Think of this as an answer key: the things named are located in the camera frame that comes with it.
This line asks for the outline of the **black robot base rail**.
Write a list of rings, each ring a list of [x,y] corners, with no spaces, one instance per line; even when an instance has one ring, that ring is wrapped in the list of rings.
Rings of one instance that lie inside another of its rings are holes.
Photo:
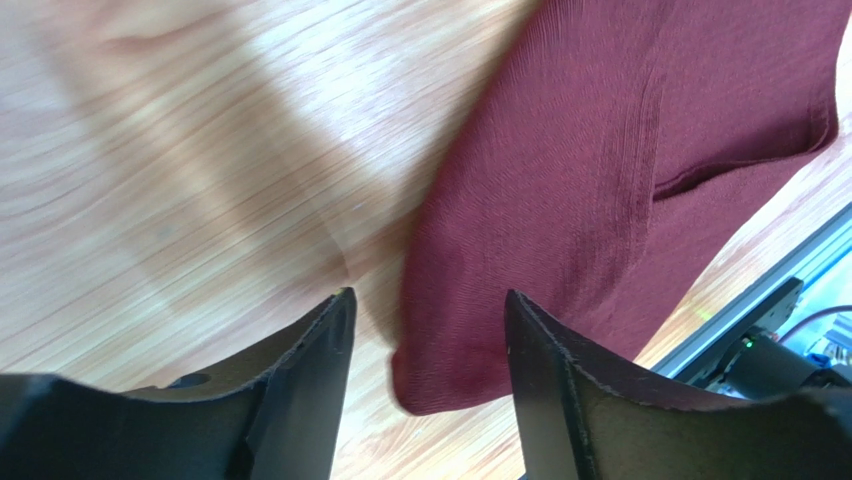
[[[787,341],[818,320],[849,312],[826,307],[793,321],[807,291],[851,252],[851,208],[844,206],[752,285],[652,367],[669,379],[745,399],[802,387],[848,387],[847,368]]]

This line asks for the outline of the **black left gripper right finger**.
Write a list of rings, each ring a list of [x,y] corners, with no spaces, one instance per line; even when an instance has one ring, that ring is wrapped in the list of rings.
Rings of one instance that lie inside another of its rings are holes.
[[[794,479],[802,406],[660,376],[568,329],[525,294],[505,304],[512,396],[532,479]]]

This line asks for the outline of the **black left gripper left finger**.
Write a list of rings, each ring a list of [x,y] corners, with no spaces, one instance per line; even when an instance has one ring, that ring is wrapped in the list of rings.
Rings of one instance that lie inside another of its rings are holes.
[[[357,299],[338,290],[282,330],[170,385],[128,397],[155,410],[143,479],[327,479],[354,347]]]

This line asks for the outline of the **dark red cloth napkin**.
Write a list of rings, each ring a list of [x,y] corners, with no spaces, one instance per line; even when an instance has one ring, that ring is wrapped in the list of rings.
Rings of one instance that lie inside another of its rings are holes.
[[[545,1],[420,210],[399,404],[511,391],[518,290],[635,358],[734,233],[838,135],[847,1]]]

